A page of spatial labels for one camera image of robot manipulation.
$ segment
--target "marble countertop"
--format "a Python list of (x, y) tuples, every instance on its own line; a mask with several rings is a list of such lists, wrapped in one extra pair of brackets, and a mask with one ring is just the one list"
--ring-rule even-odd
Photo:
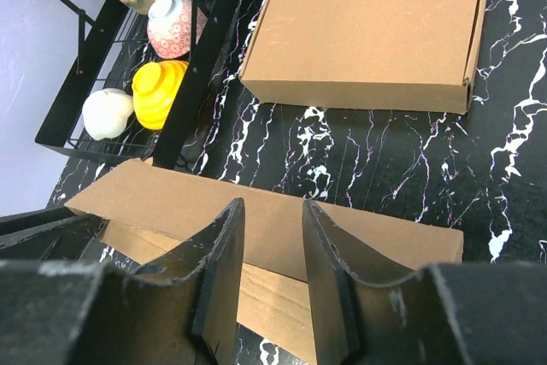
[[(183, 149), (194, 174), (453, 227), (468, 262), (545, 262), (547, 0), (488, 0), (467, 115), (260, 104), (238, 71), (262, 2), (242, 0), (235, 48)], [(69, 159), (50, 206), (110, 169)], [(300, 363), (239, 337), (238, 363)]]

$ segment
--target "yellow jar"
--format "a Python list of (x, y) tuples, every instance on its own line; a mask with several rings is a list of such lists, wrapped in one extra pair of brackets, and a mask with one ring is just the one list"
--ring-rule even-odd
[(144, 128), (161, 130), (185, 77), (188, 62), (167, 60), (142, 66), (133, 77), (133, 106)]

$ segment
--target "black shelf rack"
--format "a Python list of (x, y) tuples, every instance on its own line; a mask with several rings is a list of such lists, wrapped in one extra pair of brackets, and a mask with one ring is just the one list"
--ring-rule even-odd
[[(189, 62), (165, 126), (158, 132), (144, 129), (132, 115), (118, 138), (93, 140), (81, 124), (82, 106), (95, 90), (117, 88), (131, 92), (133, 75), (146, 62), (160, 61), (146, 37), (147, 17), (138, 15), (118, 0), (106, 0), (84, 40), (56, 99), (35, 138), (36, 143), (67, 156), (118, 164), (130, 158), (153, 157), (154, 165), (173, 169), (186, 139), (192, 133), (213, 67), (220, 54), (239, 0), (192, 0), (192, 22), (197, 7), (208, 17), (199, 42), (192, 27), (191, 51), (180, 59)], [(108, 68), (107, 61), (114, 64)]]

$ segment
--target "red speckled jar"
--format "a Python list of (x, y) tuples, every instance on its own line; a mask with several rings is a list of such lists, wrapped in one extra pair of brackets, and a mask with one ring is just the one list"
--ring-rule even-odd
[[(156, 0), (148, 12), (148, 39), (162, 59), (176, 59), (190, 51), (191, 0)], [(207, 18), (197, 10), (196, 42)]]

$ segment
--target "closed cardboard box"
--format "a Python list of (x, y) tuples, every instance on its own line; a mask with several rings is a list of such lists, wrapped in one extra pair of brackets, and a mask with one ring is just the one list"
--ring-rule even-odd
[(486, 0), (266, 0), (240, 77), (263, 103), (467, 112)]
[[(238, 321), (314, 364), (301, 198), (130, 160), (67, 206), (110, 220), (103, 241), (146, 263), (201, 231), (236, 197), (245, 201)], [(462, 260), (461, 231), (327, 203), (321, 207), (343, 229), (406, 267)]]

